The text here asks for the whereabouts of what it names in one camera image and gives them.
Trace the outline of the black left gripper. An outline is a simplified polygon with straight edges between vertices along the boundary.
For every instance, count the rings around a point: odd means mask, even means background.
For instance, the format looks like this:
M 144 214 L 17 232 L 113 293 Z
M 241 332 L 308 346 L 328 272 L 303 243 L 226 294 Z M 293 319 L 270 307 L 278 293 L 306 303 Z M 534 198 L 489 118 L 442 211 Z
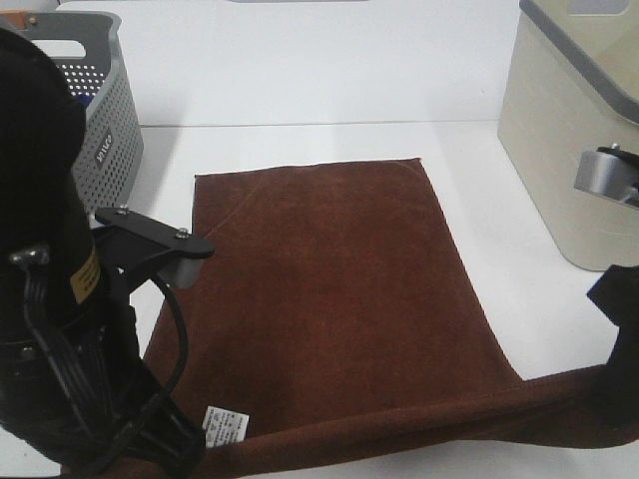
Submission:
M 99 254 L 72 176 L 86 128 L 53 61 L 1 31 L 1 426 L 72 474 L 133 456 L 189 474 L 203 429 L 172 401 L 188 339 L 174 287 L 177 362 L 160 383 L 140 357 L 122 271 Z

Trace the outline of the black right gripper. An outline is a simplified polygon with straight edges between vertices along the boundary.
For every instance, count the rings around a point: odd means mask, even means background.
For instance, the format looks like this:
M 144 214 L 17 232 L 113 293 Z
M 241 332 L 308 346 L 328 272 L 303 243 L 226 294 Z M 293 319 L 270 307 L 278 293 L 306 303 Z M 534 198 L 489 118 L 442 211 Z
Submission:
M 606 424 L 625 427 L 638 421 L 638 268 L 609 266 L 587 296 L 618 328 L 591 389 L 591 403 Z

